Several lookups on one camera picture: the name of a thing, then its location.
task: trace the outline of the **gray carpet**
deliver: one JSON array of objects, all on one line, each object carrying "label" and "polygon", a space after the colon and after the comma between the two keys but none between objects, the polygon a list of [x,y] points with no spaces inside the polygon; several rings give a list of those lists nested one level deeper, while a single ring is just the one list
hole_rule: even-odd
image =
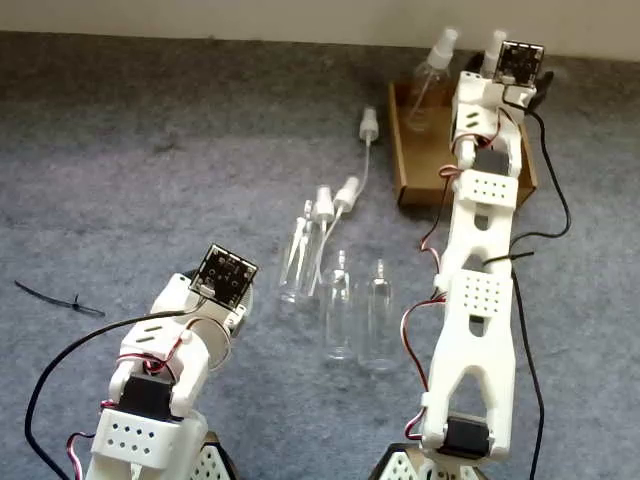
[{"label": "gray carpet", "polygon": [[[147,311],[169,276],[193,268],[215,241],[261,271],[233,356],[198,402],[211,428],[246,479],[366,478],[416,411],[416,373],[406,360],[376,378],[323,365],[310,309],[278,308],[273,278],[285,232],[314,186],[337,188],[360,172],[358,116],[373,103],[382,138],[370,183],[332,248],[346,246],[359,270],[388,259],[398,309],[424,297],[433,268],[415,245],[432,212],[394,204],[384,107],[385,83],[422,54],[0,35],[0,477],[53,478],[22,435],[46,363],[105,321]],[[632,478],[640,442],[640,65],[552,57],[545,65],[558,78],[541,113],[575,222],[565,239],[530,241],[537,254],[518,265],[547,403],[539,478]],[[541,186],[516,231],[562,224],[538,160]],[[443,246],[445,238],[446,225],[434,241]],[[35,300],[14,279],[57,297],[79,293],[107,319]],[[428,361],[441,317],[424,312],[414,321]],[[528,475],[536,433],[516,325],[512,455],[487,467],[494,479]],[[68,471],[64,441],[95,428],[124,333],[73,355],[43,392],[35,430]],[[87,446],[79,450],[86,461]]]}]

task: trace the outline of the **robotic arm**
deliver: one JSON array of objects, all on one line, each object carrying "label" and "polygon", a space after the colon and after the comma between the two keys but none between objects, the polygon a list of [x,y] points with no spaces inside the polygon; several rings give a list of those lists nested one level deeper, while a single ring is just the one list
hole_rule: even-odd
[{"label": "robotic arm", "polygon": [[151,313],[188,313],[137,323],[122,341],[88,480],[235,478],[193,403],[251,310],[256,271],[213,245],[191,281],[171,277]]},{"label": "robotic arm", "polygon": [[[460,171],[453,181],[447,248],[434,279],[446,297],[442,332],[429,373],[420,435],[421,464],[392,446],[370,478],[484,478],[474,467],[503,461],[511,442],[515,353],[510,316],[513,282],[508,257],[522,167],[522,110],[536,94],[542,47],[504,42],[495,76],[462,72],[453,99],[451,150]],[[479,148],[508,157],[505,174],[474,168]],[[486,228],[476,217],[485,217]],[[481,271],[465,268],[469,257]],[[473,323],[481,324],[479,333]],[[466,375],[480,385],[486,416],[452,412],[450,400]],[[404,472],[404,476],[393,476]]]}]

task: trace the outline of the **cardboard box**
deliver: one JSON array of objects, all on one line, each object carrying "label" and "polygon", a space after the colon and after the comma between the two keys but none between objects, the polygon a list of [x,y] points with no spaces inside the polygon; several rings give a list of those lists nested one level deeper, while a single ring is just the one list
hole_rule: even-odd
[{"label": "cardboard box", "polygon": [[[449,151],[451,134],[451,97],[448,105],[434,110],[430,131],[416,133],[401,120],[400,106],[404,105],[408,87],[389,85],[389,115],[393,142],[394,190],[398,205],[440,205],[444,181],[438,176],[440,167],[457,165]],[[538,186],[533,156],[524,126],[522,131],[522,171],[519,177],[518,206],[531,196]],[[451,190],[446,203],[451,204]]]}]

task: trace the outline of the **black zip tie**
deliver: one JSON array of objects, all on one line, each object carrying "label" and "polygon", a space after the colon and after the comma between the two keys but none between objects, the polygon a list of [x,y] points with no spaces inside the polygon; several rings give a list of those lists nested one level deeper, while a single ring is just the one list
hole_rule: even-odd
[{"label": "black zip tie", "polygon": [[87,307],[86,305],[82,305],[78,303],[78,296],[79,296],[78,294],[76,294],[75,298],[73,299],[73,302],[65,302],[64,300],[58,300],[57,298],[49,297],[40,292],[37,292],[32,288],[29,288],[26,285],[23,285],[17,280],[14,280],[13,282],[16,284],[16,286],[20,287],[29,295],[33,295],[34,297],[39,298],[40,300],[50,303],[52,305],[57,305],[58,307],[70,308],[74,312],[84,313],[85,315],[91,315],[93,317],[104,317],[106,315],[102,310]]},{"label": "black zip tie", "polygon": [[489,265],[490,263],[493,262],[499,262],[501,260],[517,260],[519,258],[524,258],[524,257],[531,257],[535,252],[531,251],[531,252],[524,252],[524,253],[510,253],[508,255],[502,255],[500,257],[493,257],[493,258],[489,258],[488,260],[485,260],[484,262],[482,262],[482,266],[486,267],[487,265]]}]

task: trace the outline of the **clear plastic bottle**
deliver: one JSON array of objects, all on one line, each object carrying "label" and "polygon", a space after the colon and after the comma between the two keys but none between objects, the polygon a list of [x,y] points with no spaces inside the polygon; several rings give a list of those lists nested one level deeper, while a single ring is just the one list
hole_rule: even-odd
[{"label": "clear plastic bottle", "polygon": [[318,228],[311,220],[313,203],[307,200],[302,216],[283,251],[278,289],[280,298],[295,303],[308,295],[318,247]]},{"label": "clear plastic bottle", "polygon": [[446,28],[427,59],[414,71],[405,106],[405,123],[416,132],[427,131],[434,109],[446,104],[444,97],[451,87],[449,62],[457,38],[456,30]]},{"label": "clear plastic bottle", "polygon": [[400,336],[393,317],[392,288],[388,271],[379,259],[367,285],[366,321],[361,331],[358,362],[370,370],[383,372],[398,362]]},{"label": "clear plastic bottle", "polygon": [[338,252],[334,267],[322,274],[320,285],[320,322],[322,349],[331,360],[355,357],[353,350],[353,285],[347,271],[344,250]]}]

